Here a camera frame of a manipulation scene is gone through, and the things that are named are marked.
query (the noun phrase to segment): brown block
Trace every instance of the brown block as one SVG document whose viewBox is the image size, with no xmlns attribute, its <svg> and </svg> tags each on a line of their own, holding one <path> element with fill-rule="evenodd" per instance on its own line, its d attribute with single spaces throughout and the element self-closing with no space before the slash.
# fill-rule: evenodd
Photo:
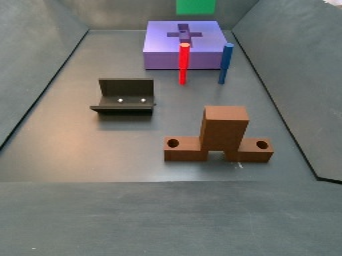
<svg viewBox="0 0 342 256">
<path fill-rule="evenodd" d="M 249 122 L 244 106 L 206 106 L 199 135 L 202 149 L 237 151 Z"/>
<path fill-rule="evenodd" d="M 225 151 L 232 162 L 269 162 L 274 150 L 268 138 L 244 138 L 238 151 Z"/>
<path fill-rule="evenodd" d="M 207 161 L 209 151 L 201 150 L 199 137 L 166 137 L 165 161 Z"/>
</svg>

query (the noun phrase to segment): screw hole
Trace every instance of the screw hole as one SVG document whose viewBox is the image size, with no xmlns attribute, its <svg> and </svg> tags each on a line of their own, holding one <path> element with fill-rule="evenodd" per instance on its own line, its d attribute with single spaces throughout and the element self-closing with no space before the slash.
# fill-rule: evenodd
<svg viewBox="0 0 342 256">
<path fill-rule="evenodd" d="M 177 148 L 179 145 L 179 141 L 177 139 L 171 139 L 167 141 L 167 145 L 170 148 Z"/>
<path fill-rule="evenodd" d="M 257 142 L 257 146 L 258 146 L 258 148 L 261 148 L 261 149 L 268 149 L 268 148 L 269 148 L 269 144 L 268 144 L 265 141 L 262 141 L 262 140 L 260 140 L 260 141 Z"/>
</svg>

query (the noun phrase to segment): purple box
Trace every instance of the purple box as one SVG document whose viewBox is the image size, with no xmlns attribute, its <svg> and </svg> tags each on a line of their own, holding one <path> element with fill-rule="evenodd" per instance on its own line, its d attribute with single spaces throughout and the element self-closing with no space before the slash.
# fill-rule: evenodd
<svg viewBox="0 0 342 256">
<path fill-rule="evenodd" d="M 179 44 L 189 42 L 190 69 L 219 69 L 228 43 L 217 21 L 149 21 L 145 68 L 179 69 Z"/>
</svg>

